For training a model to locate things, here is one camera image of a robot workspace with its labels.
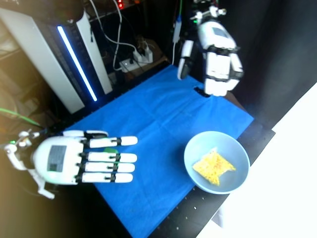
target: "yellow food item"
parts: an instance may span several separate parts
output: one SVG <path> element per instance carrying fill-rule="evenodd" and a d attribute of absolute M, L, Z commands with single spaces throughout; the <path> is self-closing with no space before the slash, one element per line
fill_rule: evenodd
<path fill-rule="evenodd" d="M 193 169 L 212 184 L 220 185 L 219 177 L 227 171 L 234 171 L 236 168 L 226 161 L 216 151 L 212 151 L 193 165 Z"/>

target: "bowl rim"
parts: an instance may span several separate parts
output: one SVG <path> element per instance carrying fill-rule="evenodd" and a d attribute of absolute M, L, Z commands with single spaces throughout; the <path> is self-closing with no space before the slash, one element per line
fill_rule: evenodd
<path fill-rule="evenodd" d="M 239 144 L 239 146 L 242 148 L 243 152 L 245 153 L 245 155 L 247 156 L 247 161 L 248 161 L 248 171 L 247 171 L 247 175 L 245 177 L 245 179 L 243 180 L 243 182 L 237 186 L 236 188 L 230 190 L 230 191 L 226 191 L 226 192 L 219 192 L 219 191 L 214 191 L 214 190 L 211 190 L 211 189 L 208 189 L 208 188 L 205 188 L 203 186 L 200 186 L 193 178 L 192 176 L 189 174 L 188 172 L 188 169 L 186 167 L 186 162 L 185 162 L 185 153 L 186 153 L 186 149 L 188 147 L 188 144 L 195 138 L 195 137 L 198 137 L 200 136 L 201 134 L 209 134 L 209 133 L 215 133 L 215 134 L 222 134 L 224 136 L 227 136 L 229 137 L 230 139 L 233 139 L 235 142 L 237 142 Z M 249 158 L 249 155 L 247 153 L 247 151 L 245 150 L 245 148 L 240 144 L 240 142 L 238 140 L 236 140 L 235 138 L 233 138 L 232 136 L 226 134 L 226 133 L 223 133 L 223 132 L 220 132 L 220 131 L 216 131 L 216 130 L 210 130 L 210 131 L 204 131 L 204 132 L 201 132 L 201 133 L 198 133 L 197 135 L 193 136 L 186 144 L 186 147 L 185 147 L 185 151 L 184 151 L 184 166 L 185 166 L 185 169 L 186 169 L 186 172 L 188 174 L 188 176 L 190 177 L 190 179 L 194 182 L 194 184 L 199 187 L 200 189 L 202 189 L 203 191 L 205 192 L 208 192 L 208 193 L 212 193 L 212 194 L 229 194 L 231 192 L 233 192 L 234 190 L 238 189 L 242 184 L 244 184 L 244 182 L 246 181 L 248 175 L 249 175 L 249 171 L 250 171 L 250 158 Z"/>

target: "blue bowl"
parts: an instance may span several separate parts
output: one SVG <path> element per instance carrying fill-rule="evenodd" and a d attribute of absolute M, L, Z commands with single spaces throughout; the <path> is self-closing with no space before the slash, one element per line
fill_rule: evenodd
<path fill-rule="evenodd" d="M 214 147 L 236 168 L 236 171 L 227 171 L 220 176 L 220 186 L 213 185 L 193 169 L 193 165 Z M 195 135 L 186 146 L 184 163 L 193 182 L 202 190 L 214 194 L 228 194 L 237 189 L 246 180 L 250 168 L 249 156 L 242 145 L 218 131 Z"/>

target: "white robotic hand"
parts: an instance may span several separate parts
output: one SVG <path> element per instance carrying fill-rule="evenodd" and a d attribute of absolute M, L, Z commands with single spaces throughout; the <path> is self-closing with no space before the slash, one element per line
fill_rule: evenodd
<path fill-rule="evenodd" d="M 224 9 L 218 9 L 213 3 L 205 12 L 198 11 L 191 18 L 197 24 L 197 40 L 185 41 L 178 67 L 178 79 L 184 79 L 194 64 L 198 51 L 204 57 L 204 90 L 202 94 L 225 96 L 234 89 L 243 76 L 237 46 L 226 29 L 216 21 L 219 15 L 225 15 Z"/>
<path fill-rule="evenodd" d="M 45 139 L 32 155 L 35 169 L 27 169 L 18 159 L 17 147 L 31 146 L 26 135 L 27 145 L 8 145 L 7 155 L 15 168 L 27 170 L 38 184 L 38 193 L 50 199 L 54 194 L 45 190 L 45 183 L 76 185 L 79 182 L 131 182 L 131 172 L 135 170 L 135 154 L 92 152 L 91 148 L 127 146 L 138 142 L 135 136 L 108 138 L 105 131 L 64 131 L 62 136 Z"/>

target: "power strip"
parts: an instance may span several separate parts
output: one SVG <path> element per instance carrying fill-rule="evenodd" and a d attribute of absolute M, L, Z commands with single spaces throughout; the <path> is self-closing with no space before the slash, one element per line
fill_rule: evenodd
<path fill-rule="evenodd" d="M 119 63 L 122 72 L 127 73 L 139 67 L 143 67 L 147 64 L 153 63 L 153 52 L 150 50 L 149 47 L 145 49 L 145 55 L 141 55 L 139 52 L 134 51 L 132 63 L 130 61 L 130 59 L 126 59 Z"/>

